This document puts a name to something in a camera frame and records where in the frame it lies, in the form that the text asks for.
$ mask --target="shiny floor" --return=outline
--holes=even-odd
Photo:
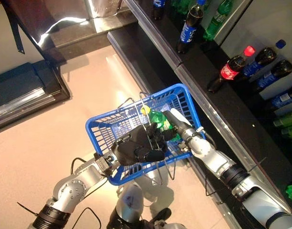
[[[16,202],[38,212],[58,180],[70,174],[72,159],[92,157],[94,149],[84,127],[88,118],[115,109],[128,97],[138,99],[140,89],[111,46],[68,61],[61,72],[72,99],[0,133],[0,229],[26,228],[35,217]],[[144,219],[169,206],[169,223],[188,229],[229,228],[189,165],[177,164],[175,180],[168,179],[165,168],[161,171],[162,186],[144,177],[137,180],[145,195]],[[106,183],[76,207],[65,229],[72,228],[86,207],[106,228],[117,202],[116,190]],[[75,228],[99,224],[85,212]]]

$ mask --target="blue bottle cap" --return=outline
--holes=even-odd
[[[283,39],[281,39],[281,40],[277,41],[276,47],[279,49],[282,49],[286,44],[287,43]]]
[[[198,4],[201,5],[201,6],[204,5],[205,2],[206,2],[206,0],[198,0]]]

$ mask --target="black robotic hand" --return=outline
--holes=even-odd
[[[166,141],[173,137],[172,130],[161,133],[157,123],[147,126],[146,130],[139,125],[117,139],[111,149],[122,166],[130,166],[137,162],[161,161],[167,151]]]

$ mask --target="blue label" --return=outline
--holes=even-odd
[[[252,75],[256,74],[263,66],[258,64],[256,61],[253,61],[249,65],[246,65],[243,69],[243,74],[247,77],[251,77]]]
[[[153,5],[156,7],[164,7],[166,0],[154,0]]]
[[[277,80],[278,78],[276,76],[274,76],[271,72],[267,72],[260,79],[257,80],[257,84],[259,87],[265,88]]]
[[[272,105],[277,108],[280,108],[290,103],[292,103],[292,98],[289,96],[288,93],[278,95],[272,99]]]
[[[181,42],[185,44],[190,43],[196,30],[196,28],[190,27],[185,23],[180,36]]]

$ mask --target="red bottle cap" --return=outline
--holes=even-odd
[[[254,53],[255,53],[255,49],[251,46],[247,46],[244,49],[244,55],[246,55],[246,56],[252,56]]]

